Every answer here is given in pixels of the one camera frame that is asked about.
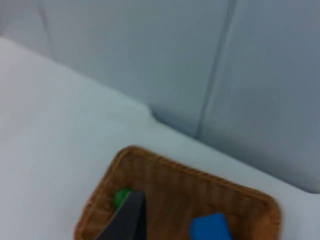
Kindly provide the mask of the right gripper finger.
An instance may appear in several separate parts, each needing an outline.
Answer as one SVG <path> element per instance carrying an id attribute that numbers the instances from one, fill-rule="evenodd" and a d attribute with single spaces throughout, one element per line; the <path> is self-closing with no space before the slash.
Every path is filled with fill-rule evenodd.
<path id="1" fill-rule="evenodd" d="M 146 240 L 146 196 L 130 192 L 96 240 Z"/>

